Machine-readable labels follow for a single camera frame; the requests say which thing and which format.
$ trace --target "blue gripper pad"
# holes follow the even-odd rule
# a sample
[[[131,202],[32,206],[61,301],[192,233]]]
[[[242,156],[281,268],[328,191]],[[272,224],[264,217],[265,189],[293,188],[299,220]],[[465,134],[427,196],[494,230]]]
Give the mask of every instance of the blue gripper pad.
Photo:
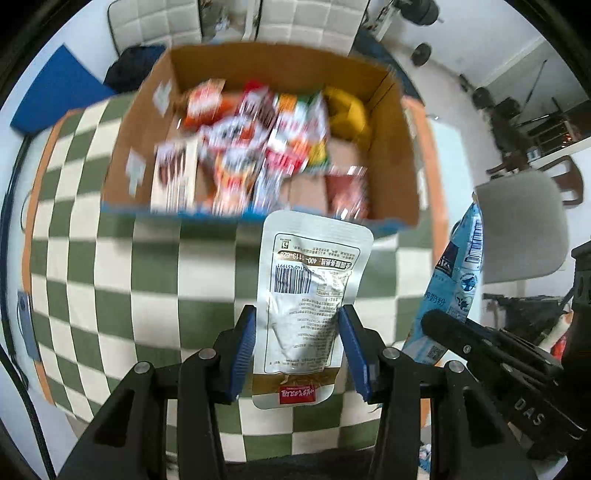
[[[239,339],[236,356],[232,362],[230,386],[229,392],[227,392],[230,398],[236,398],[242,391],[244,379],[246,378],[248,366],[252,358],[252,352],[255,348],[255,327],[256,308],[252,305],[246,305],[234,327],[235,331],[242,328],[242,337]]]
[[[355,383],[355,390],[364,401],[368,401],[372,392],[369,383],[369,365],[359,341],[359,335],[364,335],[365,331],[352,305],[339,308],[337,315],[339,335],[347,356],[349,371]]]

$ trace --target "qr code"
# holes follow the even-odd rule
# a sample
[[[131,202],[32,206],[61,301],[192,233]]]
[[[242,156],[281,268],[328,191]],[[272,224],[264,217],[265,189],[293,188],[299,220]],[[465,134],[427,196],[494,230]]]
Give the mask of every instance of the qr code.
[[[437,345],[433,345],[431,347],[431,349],[429,350],[429,353],[427,354],[427,356],[431,360],[439,361],[439,359],[441,358],[442,353],[443,353],[443,350],[441,348],[439,348]]]

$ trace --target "barcode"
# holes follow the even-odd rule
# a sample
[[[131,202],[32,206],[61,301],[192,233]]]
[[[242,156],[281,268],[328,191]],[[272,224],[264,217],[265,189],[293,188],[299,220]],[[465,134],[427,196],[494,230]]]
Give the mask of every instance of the barcode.
[[[276,293],[310,293],[311,282],[312,273],[307,268],[288,268],[282,265],[275,267]]]
[[[469,263],[480,263],[482,258],[482,222],[476,221],[474,226],[474,235],[472,236],[472,243],[470,244],[470,250],[465,258],[465,262]]]
[[[429,353],[427,354],[427,356],[431,359],[431,360],[435,360],[435,361],[439,361],[439,359],[441,358],[441,353],[442,353],[442,349],[440,349],[438,346],[433,345],[431,347],[431,349],[429,350]]]

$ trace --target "metal screw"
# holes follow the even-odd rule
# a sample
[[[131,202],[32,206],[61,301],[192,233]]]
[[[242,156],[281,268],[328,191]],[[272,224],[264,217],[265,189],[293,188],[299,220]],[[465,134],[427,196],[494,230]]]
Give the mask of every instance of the metal screw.
[[[400,356],[400,351],[393,346],[389,346],[384,349],[382,355],[390,360],[396,360]]]
[[[134,372],[137,374],[144,374],[150,370],[150,364],[148,362],[138,362],[135,364]]]
[[[199,358],[201,360],[209,360],[217,355],[217,352],[213,348],[202,348],[199,350]]]
[[[448,363],[449,370],[454,373],[461,374],[464,371],[464,364],[462,362],[458,362],[457,360],[452,360]]]

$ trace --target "white foil packet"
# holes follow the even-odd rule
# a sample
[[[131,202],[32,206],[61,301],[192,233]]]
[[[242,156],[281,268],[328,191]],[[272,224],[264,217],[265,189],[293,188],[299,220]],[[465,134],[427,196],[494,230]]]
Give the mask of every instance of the white foil packet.
[[[256,297],[257,407],[330,397],[343,357],[333,317],[355,301],[373,242],[354,223],[290,210],[267,217]]]

